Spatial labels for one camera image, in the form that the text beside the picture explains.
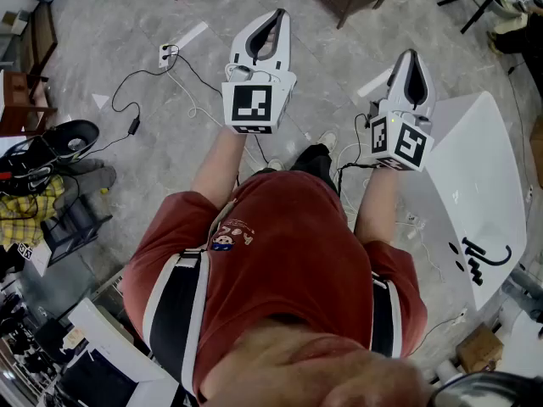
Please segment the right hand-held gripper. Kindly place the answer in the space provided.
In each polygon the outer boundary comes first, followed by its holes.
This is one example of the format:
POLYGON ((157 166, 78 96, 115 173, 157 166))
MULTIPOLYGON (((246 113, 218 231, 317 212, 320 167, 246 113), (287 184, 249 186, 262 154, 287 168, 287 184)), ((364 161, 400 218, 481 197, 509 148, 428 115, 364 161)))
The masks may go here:
POLYGON ((387 101, 371 102, 370 157, 393 170, 422 171, 434 145, 430 133, 436 103, 434 81, 420 54, 407 49, 399 56, 388 82, 387 101), (412 100, 406 95, 411 80, 412 100))

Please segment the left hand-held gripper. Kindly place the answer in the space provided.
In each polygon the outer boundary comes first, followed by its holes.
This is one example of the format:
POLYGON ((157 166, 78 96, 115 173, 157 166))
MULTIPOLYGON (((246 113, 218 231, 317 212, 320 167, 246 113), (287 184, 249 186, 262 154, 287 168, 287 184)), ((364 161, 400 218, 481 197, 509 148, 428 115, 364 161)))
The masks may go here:
POLYGON ((276 9, 245 26, 233 39, 230 62, 221 84, 225 125, 238 134, 276 132, 297 82, 294 73, 285 71, 291 63, 289 13, 276 9), (269 35, 275 36, 273 51, 259 59, 269 35))

